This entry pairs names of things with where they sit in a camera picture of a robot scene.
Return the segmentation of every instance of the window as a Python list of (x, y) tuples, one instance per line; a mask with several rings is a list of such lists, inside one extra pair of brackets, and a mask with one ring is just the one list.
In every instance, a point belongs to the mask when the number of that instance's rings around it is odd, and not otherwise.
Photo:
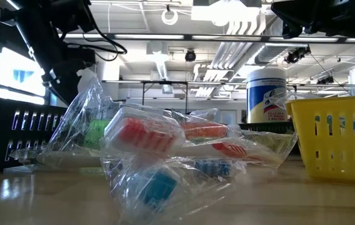
[(236, 124), (236, 110), (220, 110), (216, 114), (216, 121), (221, 124)]
[[(44, 71), (35, 61), (5, 47), (2, 49), (0, 53), (0, 85), (27, 91), (38, 96), (44, 96), (46, 88), (42, 85), (41, 75), (43, 74)], [(4, 95), (5, 91), (4, 89), (0, 89), (1, 98), (6, 97), (6, 95)], [(28, 95), (16, 92), (7, 92), (7, 94), (11, 95), (7, 98), (20, 101), (27, 101), (32, 97), (22, 97)]]
[(17, 101), (26, 101), (35, 104), (44, 104), (44, 98), (37, 96), (29, 96), (27, 94), (21, 94), (14, 91), (8, 91), (7, 89), (0, 88), (0, 98), (12, 99)]

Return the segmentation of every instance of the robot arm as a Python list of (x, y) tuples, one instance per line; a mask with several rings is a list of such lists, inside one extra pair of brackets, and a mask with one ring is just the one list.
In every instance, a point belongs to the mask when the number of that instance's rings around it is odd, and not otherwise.
[(6, 11), (2, 23), (16, 26), (29, 54), (42, 67), (43, 84), (57, 97), (70, 104), (78, 94), (80, 81), (76, 72), (96, 63), (96, 46), (71, 44), (63, 41), (71, 31), (84, 33), (97, 30), (114, 49), (110, 53), (126, 54), (126, 49), (110, 40), (98, 29), (90, 12), (89, 0), (12, 0), (17, 11)]
[(274, 2), (272, 11), (284, 21), (283, 37), (318, 31), (355, 38), (355, 0), (293, 0)]

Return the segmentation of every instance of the wooden table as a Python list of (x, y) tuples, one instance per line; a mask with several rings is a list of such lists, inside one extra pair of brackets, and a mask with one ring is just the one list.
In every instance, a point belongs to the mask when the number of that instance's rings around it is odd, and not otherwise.
[[(248, 169), (237, 194), (186, 224), (355, 224), (355, 184), (309, 178), (301, 161)], [(102, 174), (0, 174), (0, 224), (116, 224)]]

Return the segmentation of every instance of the yellow plastic basket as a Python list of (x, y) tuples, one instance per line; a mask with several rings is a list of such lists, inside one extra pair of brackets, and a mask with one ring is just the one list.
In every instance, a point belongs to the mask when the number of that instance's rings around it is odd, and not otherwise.
[(287, 113), (310, 176), (355, 181), (355, 97), (295, 100)]

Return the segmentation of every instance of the disinfecting wipes container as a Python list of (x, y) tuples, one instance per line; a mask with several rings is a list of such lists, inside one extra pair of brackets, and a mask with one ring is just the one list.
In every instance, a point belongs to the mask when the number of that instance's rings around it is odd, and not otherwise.
[(247, 122), (270, 123), (287, 120), (286, 110), (275, 106), (270, 97), (286, 94), (286, 75), (278, 68), (252, 72), (247, 78)]

